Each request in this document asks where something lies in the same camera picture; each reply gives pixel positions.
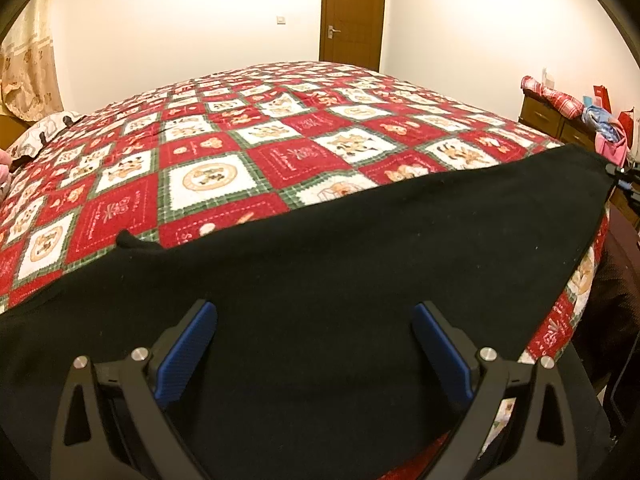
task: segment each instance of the bedspread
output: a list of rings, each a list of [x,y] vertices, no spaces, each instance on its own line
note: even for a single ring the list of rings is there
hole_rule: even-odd
[[[15,175],[0,207],[0,312],[109,251],[122,229],[171,247],[556,146],[456,99],[328,62],[258,65],[144,92],[85,117]],[[523,361],[569,341],[606,228],[605,217]]]

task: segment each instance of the wooden dresser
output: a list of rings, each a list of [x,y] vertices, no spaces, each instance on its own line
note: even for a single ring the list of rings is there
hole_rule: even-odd
[[[524,102],[519,121],[535,128],[561,142],[579,144],[595,152],[595,132],[588,129],[581,120],[569,120],[553,108],[543,98],[529,90],[523,90]],[[629,207],[624,194],[616,189],[611,203],[629,220],[636,230],[640,229],[640,218]]]

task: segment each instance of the wooden nightstand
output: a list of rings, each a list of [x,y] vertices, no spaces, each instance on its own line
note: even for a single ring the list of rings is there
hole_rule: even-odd
[[[0,114],[0,150],[6,150],[11,146],[29,126],[16,117]]]
[[[582,121],[578,119],[569,120],[539,95],[529,90],[523,90],[523,92],[524,102],[522,103],[522,111],[519,118],[522,124],[535,128],[565,144],[578,144],[591,152],[595,152],[596,133],[588,129]],[[622,191],[616,189],[610,202],[620,210],[636,230],[640,228],[640,218],[629,207]]]

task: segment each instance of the red plaid cloth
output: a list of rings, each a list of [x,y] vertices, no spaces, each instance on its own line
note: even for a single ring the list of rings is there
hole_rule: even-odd
[[[530,75],[522,78],[520,88],[523,90],[531,90],[533,93],[545,98],[553,108],[558,110],[567,119],[575,119],[582,115],[584,104],[578,99],[564,92],[547,88],[542,83],[537,82]]]

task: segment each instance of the blue gripper pad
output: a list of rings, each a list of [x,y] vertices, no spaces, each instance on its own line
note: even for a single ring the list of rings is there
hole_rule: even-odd
[[[177,326],[162,334],[154,346],[159,348],[152,352],[154,357],[165,356],[157,370],[150,371],[155,379],[154,397],[160,408],[165,409],[169,403],[180,399],[213,338],[217,325],[216,307],[208,301],[199,301]],[[175,343],[167,348],[166,343],[171,342],[170,336],[177,336],[177,338]]]
[[[454,335],[459,336],[456,343],[462,343],[462,346],[465,347],[466,359],[458,352],[454,342],[447,336],[440,323],[447,325],[446,330],[450,334],[455,332]],[[449,402],[460,410],[466,409],[474,398],[477,375],[479,374],[478,364],[474,358],[475,348],[472,343],[462,331],[450,327],[437,309],[434,309],[432,314],[422,303],[414,307],[412,327]],[[474,363],[476,368],[472,370],[471,367]]]

